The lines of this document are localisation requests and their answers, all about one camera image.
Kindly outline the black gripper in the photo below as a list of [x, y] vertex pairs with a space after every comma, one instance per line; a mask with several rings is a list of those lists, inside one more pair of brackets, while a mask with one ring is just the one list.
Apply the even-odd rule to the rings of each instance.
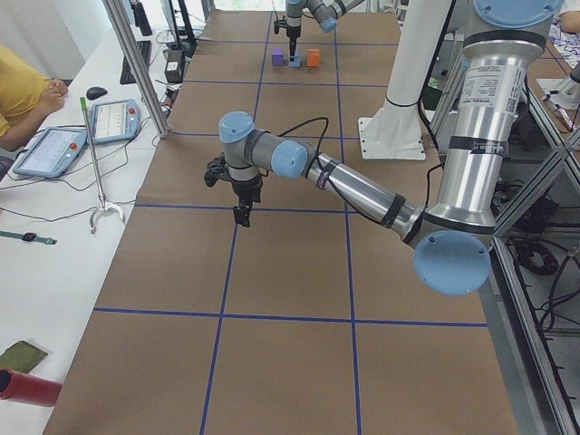
[[302, 26], [301, 25], [290, 25], [286, 26], [286, 36], [289, 38], [289, 59], [294, 60], [296, 49], [297, 49], [297, 41], [298, 38], [301, 36]]
[[233, 207], [235, 222], [241, 227], [250, 227], [252, 203], [261, 202], [263, 177], [255, 175], [253, 178], [244, 181], [233, 179], [231, 185], [239, 199], [238, 204]]

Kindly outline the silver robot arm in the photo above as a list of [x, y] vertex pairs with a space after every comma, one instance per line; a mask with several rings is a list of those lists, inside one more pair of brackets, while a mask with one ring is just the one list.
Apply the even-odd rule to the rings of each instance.
[[302, 32], [303, 11], [307, 9], [314, 20], [325, 33], [331, 32], [338, 20], [359, 5], [362, 0], [335, 0], [327, 5], [323, 0], [289, 0], [285, 2], [285, 15], [275, 21], [275, 33], [285, 28], [289, 39], [289, 60], [293, 61], [296, 54], [298, 38]]
[[[305, 9], [328, 33], [361, 2], [285, 1], [285, 16], [275, 21], [275, 34], [286, 28], [294, 60]], [[409, 1], [384, 104], [373, 117], [358, 120], [364, 159], [424, 159], [419, 156], [421, 93], [456, 3]], [[467, 27], [459, 60], [465, 61], [467, 72], [439, 193], [430, 207], [412, 204], [308, 142], [257, 130], [252, 116], [243, 111], [220, 119], [223, 154], [208, 164], [206, 184], [211, 187], [218, 179], [231, 183], [239, 198], [235, 221], [249, 227], [252, 207], [261, 202], [261, 169], [286, 179], [309, 179], [364, 218], [398, 233], [413, 247], [416, 273], [429, 288], [445, 295], [479, 289], [488, 279], [488, 250], [496, 225], [490, 203], [527, 69], [544, 53], [562, 3], [460, 2], [467, 12], [458, 25]]]

